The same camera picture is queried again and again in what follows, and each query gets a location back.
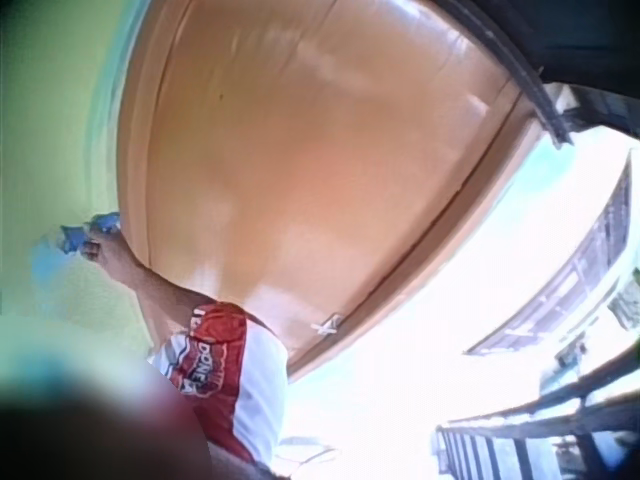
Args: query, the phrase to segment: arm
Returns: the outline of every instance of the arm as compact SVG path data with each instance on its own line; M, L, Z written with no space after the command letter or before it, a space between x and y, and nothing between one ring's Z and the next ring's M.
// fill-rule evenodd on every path
M115 281L154 303L171 320L189 328L193 309L215 300L180 287L145 267L133 254L121 232L92 230L91 242L85 243L82 255L98 265Z

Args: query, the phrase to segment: man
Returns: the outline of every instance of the man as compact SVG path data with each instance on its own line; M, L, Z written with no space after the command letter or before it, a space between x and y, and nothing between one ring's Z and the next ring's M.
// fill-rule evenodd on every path
M247 475L268 472L264 465L278 443L287 389L284 345L237 305L179 287L145 267L121 232L92 230L90 238L85 258L184 327L150 362L192 407L209 442L214 478L272 478ZM216 468L225 476L216 477ZM228 469L244 473L229 476Z

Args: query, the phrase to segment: fingers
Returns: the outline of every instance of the fingers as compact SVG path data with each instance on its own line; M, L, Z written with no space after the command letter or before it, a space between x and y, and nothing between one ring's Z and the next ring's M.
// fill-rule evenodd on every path
M94 243L100 243L107 241L112 234L104 233L99 227L92 225L91 229L87 232L87 235L89 235L89 238L93 240Z
M98 261L100 255L100 245L94 242L85 242L80 249L80 254L92 262Z

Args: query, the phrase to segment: yellow-green wall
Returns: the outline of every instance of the yellow-green wall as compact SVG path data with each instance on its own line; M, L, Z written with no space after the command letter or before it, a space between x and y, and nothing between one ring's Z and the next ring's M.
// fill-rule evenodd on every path
M46 285L42 236L117 209L115 126L127 52L146 0L14 2L2 19L2 313L62 319L136 352L135 298L81 258Z

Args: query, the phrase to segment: bright sky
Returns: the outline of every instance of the bright sky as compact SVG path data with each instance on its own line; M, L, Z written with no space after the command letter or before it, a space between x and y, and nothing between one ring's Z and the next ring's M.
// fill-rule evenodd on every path
M465 357L520 308L580 243L630 147L596 129L555 150L548 138L474 236L430 284L356 345L291 387L285 436L342 450L296 480L434 478L429 435L447 419L538 394L526 355Z

